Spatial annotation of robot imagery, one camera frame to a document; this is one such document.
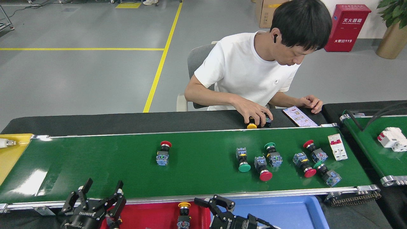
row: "potted plant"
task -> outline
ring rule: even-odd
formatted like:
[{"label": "potted plant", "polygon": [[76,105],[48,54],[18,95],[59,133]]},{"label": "potted plant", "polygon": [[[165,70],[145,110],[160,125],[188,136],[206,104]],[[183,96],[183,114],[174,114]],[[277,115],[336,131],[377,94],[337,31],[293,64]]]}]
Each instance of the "potted plant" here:
[{"label": "potted plant", "polygon": [[407,44],[407,0],[381,0],[377,8],[386,22],[386,33],[376,54],[386,59],[395,59]]}]

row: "gray chair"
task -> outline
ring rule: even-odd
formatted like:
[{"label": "gray chair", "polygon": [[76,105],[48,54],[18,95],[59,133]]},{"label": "gray chair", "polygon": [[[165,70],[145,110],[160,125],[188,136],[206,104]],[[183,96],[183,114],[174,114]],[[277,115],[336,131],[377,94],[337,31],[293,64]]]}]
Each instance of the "gray chair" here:
[{"label": "gray chair", "polygon": [[[188,72],[189,78],[192,78],[194,75],[195,70],[202,65],[203,61],[209,55],[212,48],[215,46],[216,42],[212,42],[212,44],[204,45],[198,48],[194,48],[188,55]],[[214,85],[211,85],[209,89],[214,90]],[[207,106],[193,103],[195,109],[204,108]],[[185,99],[183,93],[179,94],[177,97],[177,111],[188,111],[188,102]]]}]

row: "yellow floor line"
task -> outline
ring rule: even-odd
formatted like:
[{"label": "yellow floor line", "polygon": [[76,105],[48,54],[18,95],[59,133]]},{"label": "yellow floor line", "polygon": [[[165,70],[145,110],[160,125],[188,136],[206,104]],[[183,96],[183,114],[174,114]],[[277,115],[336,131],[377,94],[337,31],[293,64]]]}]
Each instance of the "yellow floor line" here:
[{"label": "yellow floor line", "polygon": [[0,48],[0,51],[81,51],[81,50],[164,51],[164,48]]},{"label": "yellow floor line", "polygon": [[120,3],[116,6],[116,9],[137,9],[141,3]]},{"label": "yellow floor line", "polygon": [[153,85],[151,86],[149,96],[147,97],[146,105],[144,106],[144,110],[143,110],[144,113],[147,113],[150,110],[151,102],[153,101],[155,90],[157,89],[158,80],[160,79],[160,76],[161,76],[162,67],[164,66],[165,58],[167,56],[167,52],[170,47],[171,40],[173,38],[175,27],[177,26],[177,21],[178,21],[179,13],[181,12],[181,8],[182,8],[182,3],[179,4],[177,14],[175,15],[175,18],[174,18],[173,26],[171,27],[170,34],[168,35],[168,39],[167,39],[167,43],[165,44],[164,52],[162,53],[160,63],[158,64],[157,72],[155,73]]}]

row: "white t-shirt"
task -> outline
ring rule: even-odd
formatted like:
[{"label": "white t-shirt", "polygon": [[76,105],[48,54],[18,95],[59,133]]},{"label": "white t-shirt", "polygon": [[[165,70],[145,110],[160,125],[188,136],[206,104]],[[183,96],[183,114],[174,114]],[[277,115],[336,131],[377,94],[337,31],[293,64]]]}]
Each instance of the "white t-shirt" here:
[{"label": "white t-shirt", "polygon": [[[299,64],[282,66],[263,60],[254,49],[254,36],[265,33],[240,33],[217,42],[195,76],[206,88],[240,95],[266,106],[277,92],[286,92]],[[233,106],[209,106],[208,110],[234,110]]]}]

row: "man's arm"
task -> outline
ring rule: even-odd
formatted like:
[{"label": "man's arm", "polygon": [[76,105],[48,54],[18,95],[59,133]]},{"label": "man's arm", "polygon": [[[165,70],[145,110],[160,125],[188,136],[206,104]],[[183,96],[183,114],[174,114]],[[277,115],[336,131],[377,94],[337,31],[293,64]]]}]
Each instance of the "man's arm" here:
[{"label": "man's arm", "polygon": [[249,117],[253,117],[255,124],[264,126],[266,124],[266,116],[273,120],[273,115],[270,110],[255,102],[245,99],[239,95],[225,92],[217,92],[207,89],[201,82],[192,76],[186,86],[185,99],[205,106],[228,105],[234,106],[236,110],[243,116],[245,123],[249,123]]},{"label": "man's arm", "polygon": [[279,107],[306,107],[312,108],[312,113],[317,114],[321,111],[322,105],[324,104],[314,95],[307,95],[302,98],[294,98],[284,94],[283,92],[277,92],[273,98],[269,101],[269,104]]}]

